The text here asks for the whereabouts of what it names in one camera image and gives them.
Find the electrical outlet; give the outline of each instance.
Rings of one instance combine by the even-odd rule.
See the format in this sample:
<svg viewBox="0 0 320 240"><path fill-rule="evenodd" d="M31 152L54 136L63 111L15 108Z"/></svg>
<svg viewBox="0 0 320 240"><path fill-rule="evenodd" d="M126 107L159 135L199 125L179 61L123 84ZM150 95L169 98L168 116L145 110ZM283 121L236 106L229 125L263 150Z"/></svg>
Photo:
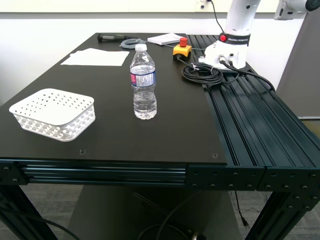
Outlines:
<svg viewBox="0 0 320 240"><path fill-rule="evenodd" d="M214 8L212 3L207 0L196 0L195 1L195 12L196 13L208 13L213 12Z"/></svg>

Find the stack of paper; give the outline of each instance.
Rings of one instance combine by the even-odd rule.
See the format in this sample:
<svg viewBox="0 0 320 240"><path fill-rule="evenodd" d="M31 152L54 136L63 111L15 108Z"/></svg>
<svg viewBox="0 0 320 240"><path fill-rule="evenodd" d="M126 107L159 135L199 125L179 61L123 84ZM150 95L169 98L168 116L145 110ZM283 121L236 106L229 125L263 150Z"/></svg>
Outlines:
<svg viewBox="0 0 320 240"><path fill-rule="evenodd" d="M175 44L180 42L180 38L183 38L183 37L178 36L177 34L174 34L174 33L168 33L165 35L149 37L148 42L153 44L159 44L159 45Z"/></svg>
<svg viewBox="0 0 320 240"><path fill-rule="evenodd" d="M128 51L103 51L88 48L70 54L70 57L61 65L122 66L128 54Z"/></svg>

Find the plastic water bottle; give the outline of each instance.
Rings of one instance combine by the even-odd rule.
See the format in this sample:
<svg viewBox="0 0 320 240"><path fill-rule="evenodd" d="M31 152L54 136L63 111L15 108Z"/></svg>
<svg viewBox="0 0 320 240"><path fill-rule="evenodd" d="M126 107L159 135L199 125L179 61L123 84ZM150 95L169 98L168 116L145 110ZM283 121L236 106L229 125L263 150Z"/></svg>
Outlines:
<svg viewBox="0 0 320 240"><path fill-rule="evenodd" d="M133 107L137 118L147 120L157 113L155 96L156 67L147 53L147 45L137 44L135 55L130 65L131 84L134 91Z"/></svg>

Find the bottle label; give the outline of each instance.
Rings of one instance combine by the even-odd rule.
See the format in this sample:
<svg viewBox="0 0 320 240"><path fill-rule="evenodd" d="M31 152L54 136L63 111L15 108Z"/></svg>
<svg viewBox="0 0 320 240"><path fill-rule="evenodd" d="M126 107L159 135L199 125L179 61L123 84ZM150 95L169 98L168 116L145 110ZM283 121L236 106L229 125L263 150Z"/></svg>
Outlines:
<svg viewBox="0 0 320 240"><path fill-rule="evenodd" d="M144 75L131 73L131 84L135 87L148 87L156 83L156 71Z"/></svg>

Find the perforated basket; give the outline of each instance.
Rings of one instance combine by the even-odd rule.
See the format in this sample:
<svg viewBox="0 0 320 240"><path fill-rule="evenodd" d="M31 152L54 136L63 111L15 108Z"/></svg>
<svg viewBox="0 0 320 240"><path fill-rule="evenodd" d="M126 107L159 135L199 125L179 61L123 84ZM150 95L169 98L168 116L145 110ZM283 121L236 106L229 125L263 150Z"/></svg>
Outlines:
<svg viewBox="0 0 320 240"><path fill-rule="evenodd" d="M63 142L74 140L96 119L94 99L57 89L43 89L9 111L24 130Z"/></svg>

